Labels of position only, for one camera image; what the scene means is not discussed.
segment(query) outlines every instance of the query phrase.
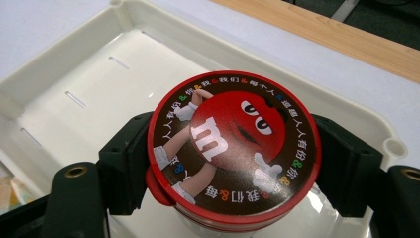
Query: cartoon character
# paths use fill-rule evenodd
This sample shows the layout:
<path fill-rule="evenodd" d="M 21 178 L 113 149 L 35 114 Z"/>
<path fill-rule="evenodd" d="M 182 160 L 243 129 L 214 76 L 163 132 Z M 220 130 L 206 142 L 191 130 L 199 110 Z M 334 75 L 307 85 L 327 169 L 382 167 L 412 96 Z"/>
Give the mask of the cartoon character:
<path fill-rule="evenodd" d="M 218 168 L 253 171 L 253 185 L 273 192 L 280 165 L 269 165 L 281 150 L 285 138 L 284 118 L 264 98 L 244 91 L 217 95 L 197 89 L 187 106 L 174 110 L 181 121 L 190 121 L 166 144 L 155 148 L 163 170 L 190 140 L 206 161 L 200 171 L 173 188 L 195 204 L 194 197 L 212 181 Z"/>

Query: wooden board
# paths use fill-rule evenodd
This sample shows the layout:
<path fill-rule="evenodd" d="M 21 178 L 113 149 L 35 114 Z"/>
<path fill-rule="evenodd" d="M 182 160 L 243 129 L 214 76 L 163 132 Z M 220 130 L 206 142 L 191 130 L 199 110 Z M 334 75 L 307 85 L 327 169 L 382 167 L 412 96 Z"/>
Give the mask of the wooden board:
<path fill-rule="evenodd" d="M 212 0 L 300 37 L 420 83 L 420 51 L 281 0 Z"/>

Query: red lid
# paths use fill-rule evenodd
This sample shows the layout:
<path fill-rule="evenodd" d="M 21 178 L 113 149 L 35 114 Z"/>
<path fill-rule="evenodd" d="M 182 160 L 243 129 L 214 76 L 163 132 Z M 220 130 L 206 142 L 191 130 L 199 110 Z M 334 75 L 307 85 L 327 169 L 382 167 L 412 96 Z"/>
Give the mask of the red lid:
<path fill-rule="evenodd" d="M 290 211 L 321 162 L 316 125 L 302 103 L 242 71 L 178 85 L 158 105 L 148 140 L 152 170 L 178 210 L 224 230 L 264 227 Z"/>

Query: white tray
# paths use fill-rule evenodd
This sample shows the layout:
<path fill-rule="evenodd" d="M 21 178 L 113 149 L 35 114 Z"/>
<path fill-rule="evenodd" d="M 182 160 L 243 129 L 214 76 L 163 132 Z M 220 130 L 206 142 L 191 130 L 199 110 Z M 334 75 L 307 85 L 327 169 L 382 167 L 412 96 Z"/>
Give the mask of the white tray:
<path fill-rule="evenodd" d="M 50 192 L 53 175 L 98 151 L 134 115 L 152 111 L 173 87 L 205 71 L 261 74 L 309 109 L 336 121 L 384 154 L 406 154 L 378 114 L 257 58 L 146 1 L 107 9 L 0 84 L 0 160 L 30 191 Z M 285 218 L 253 237 L 367 237 L 363 219 L 342 218 L 314 187 Z M 132 216 L 110 219 L 112 237 L 194 237 L 176 211 L 146 194 Z"/>

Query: cartoon mouth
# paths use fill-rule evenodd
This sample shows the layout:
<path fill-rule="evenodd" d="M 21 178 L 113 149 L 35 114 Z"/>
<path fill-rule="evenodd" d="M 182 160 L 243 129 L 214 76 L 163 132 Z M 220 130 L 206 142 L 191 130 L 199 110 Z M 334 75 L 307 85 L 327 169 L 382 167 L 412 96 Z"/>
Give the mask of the cartoon mouth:
<path fill-rule="evenodd" d="M 257 142 L 254 140 L 254 138 L 248 134 L 242 127 L 238 126 L 238 131 L 241 133 L 241 135 L 248 140 L 249 142 L 257 144 Z"/>

